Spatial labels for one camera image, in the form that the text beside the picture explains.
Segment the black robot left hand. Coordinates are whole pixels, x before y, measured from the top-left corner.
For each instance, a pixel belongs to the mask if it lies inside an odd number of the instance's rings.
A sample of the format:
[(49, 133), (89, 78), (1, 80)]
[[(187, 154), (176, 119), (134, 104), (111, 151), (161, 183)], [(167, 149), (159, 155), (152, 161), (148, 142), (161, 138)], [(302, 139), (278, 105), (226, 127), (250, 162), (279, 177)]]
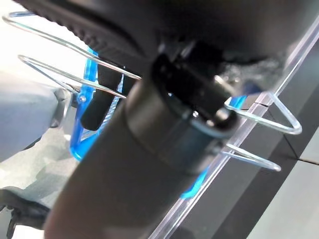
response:
[(140, 75), (46, 221), (47, 239), (145, 239), (237, 129), (231, 96), (267, 91), (316, 0), (22, 0)]

